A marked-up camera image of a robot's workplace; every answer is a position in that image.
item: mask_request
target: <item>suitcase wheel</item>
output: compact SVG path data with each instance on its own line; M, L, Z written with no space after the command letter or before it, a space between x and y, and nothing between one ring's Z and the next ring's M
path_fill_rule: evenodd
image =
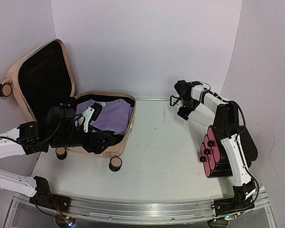
M67 151L65 148L56 148L56 156L59 160L64 160L67 157Z
M8 97L11 94L11 86L8 83L0 84L0 97Z
M120 170L123 162L119 157L112 157L109 163L109 169L113 172L117 172Z

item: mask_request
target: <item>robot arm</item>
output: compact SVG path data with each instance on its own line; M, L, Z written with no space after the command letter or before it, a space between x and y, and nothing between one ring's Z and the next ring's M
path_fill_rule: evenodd
M178 115L183 119L188 120L189 114L194 112L199 104L204 104L215 114L215 120L211 128L215 136L215 142L222 145L227 154L233 175L235 194L231 199L214 201L216 216L253 208L252 195L256 192L255 179L248 169L245 152L257 154L257 149L249 133L243 134L241 138L240 134L248 131L245 126L239 125L239 106L236 102L229 101L210 91L210 86L202 82L187 83L182 80L178 81L174 88L180 97L171 96L171 106L181 101ZM252 145L249 147L250 151L246 149L247 145L242 145L241 141Z
M76 112L68 104L52 107L44 123L32 121L0 134L0 159L13 155L29 155L48 152L49 146L61 148L82 146L88 152L102 152L115 142L115 138L89 125L102 110L95 103L77 119ZM67 212L69 197L52 194L46 179L25 177L0 169L0 188L30 197L32 204Z

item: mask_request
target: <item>open suitcase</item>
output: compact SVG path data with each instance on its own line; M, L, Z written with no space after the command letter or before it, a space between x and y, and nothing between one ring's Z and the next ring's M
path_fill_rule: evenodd
M0 96L14 94L27 121L42 121L47 116L50 107L57 106L64 100L75 95L75 82L70 63L67 58L65 45L59 39L28 53L16 62L8 71L0 84ZM76 103L93 99L105 103L122 99L132 108L125 135L113 135L114 145L97 148L89 153L110 158L109 168L118 171L122 165L119 156L124 152L129 134L135 119L136 101L128 94L86 92L75 96ZM87 153L83 147L57 148L56 154L60 159L66 157L67 151Z

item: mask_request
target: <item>purple shirt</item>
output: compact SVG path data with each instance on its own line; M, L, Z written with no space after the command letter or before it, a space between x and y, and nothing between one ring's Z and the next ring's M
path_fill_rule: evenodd
M91 107L96 101L88 100L80 103L76 107L76 114L83 113L87 107ZM132 115L133 108L123 99L110 102L98 102L103 109L96 121L90 125L102 130L113 131L115 134L125 135Z

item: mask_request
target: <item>black bracket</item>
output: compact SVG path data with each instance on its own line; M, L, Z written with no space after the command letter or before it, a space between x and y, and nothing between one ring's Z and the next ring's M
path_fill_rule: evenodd
M234 214L254 208L253 196L246 199L246 195L252 192L255 188L253 180L242 187L233 186L234 197L220 200L217 199L214 201L216 216L218 217L231 213Z
M174 107L180 100L181 100L180 97L175 97L175 96L171 95L170 96L170 106Z
M109 132L103 132L100 129L89 125L90 139L84 144L83 148L88 152L101 154L109 146L114 145L116 138L109 135Z
M61 212L68 212L71 198L52 194L49 189L48 181L45 178L35 176L34 179L37 183L37 193L29 198L31 204L52 210L57 210L56 207L59 207Z

